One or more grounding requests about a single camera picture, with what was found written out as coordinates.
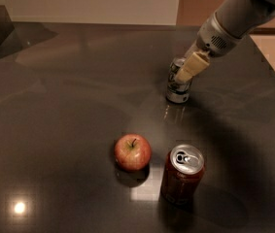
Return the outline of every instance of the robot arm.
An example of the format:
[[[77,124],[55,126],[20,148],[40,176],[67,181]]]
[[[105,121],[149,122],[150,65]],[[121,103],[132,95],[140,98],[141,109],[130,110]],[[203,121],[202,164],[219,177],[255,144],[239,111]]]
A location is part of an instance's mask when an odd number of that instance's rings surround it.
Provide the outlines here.
[[[252,29],[274,17],[275,0],[225,0],[201,26],[175,81],[187,82],[209,65],[210,57],[226,55]]]

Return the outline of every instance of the white wall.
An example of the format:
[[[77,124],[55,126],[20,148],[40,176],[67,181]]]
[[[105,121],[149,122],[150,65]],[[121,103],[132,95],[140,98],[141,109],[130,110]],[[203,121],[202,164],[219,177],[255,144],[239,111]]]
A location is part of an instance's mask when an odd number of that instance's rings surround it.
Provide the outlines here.
[[[0,0],[13,21],[176,23],[178,0]]]

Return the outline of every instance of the can lid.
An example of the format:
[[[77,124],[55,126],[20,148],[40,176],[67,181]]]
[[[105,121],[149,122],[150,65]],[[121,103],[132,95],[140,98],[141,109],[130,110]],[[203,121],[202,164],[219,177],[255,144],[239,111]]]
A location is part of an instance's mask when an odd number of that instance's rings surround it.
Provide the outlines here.
[[[174,64],[178,67],[181,67],[182,65],[184,65],[185,61],[186,61],[186,59],[183,57],[181,57],[181,58],[175,57],[173,60]]]
[[[186,144],[172,149],[170,160],[178,171],[187,175],[198,173],[204,166],[204,157],[200,150]]]

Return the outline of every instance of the apple stem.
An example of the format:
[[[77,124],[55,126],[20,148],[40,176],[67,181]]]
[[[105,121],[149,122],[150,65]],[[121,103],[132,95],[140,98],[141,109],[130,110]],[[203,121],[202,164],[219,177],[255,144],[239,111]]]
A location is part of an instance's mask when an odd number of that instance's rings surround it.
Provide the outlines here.
[[[137,139],[135,139],[135,140],[132,142],[132,144],[131,144],[132,147],[134,147],[134,143],[136,142],[136,140],[137,140]]]

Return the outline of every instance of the red soda can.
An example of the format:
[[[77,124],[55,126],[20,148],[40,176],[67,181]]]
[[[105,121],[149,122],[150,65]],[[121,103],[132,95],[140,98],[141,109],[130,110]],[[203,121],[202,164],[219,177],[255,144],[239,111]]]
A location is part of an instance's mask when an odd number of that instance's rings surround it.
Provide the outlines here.
[[[162,196],[175,205],[185,205],[192,199],[204,173],[202,153],[191,145],[178,145],[166,157]]]

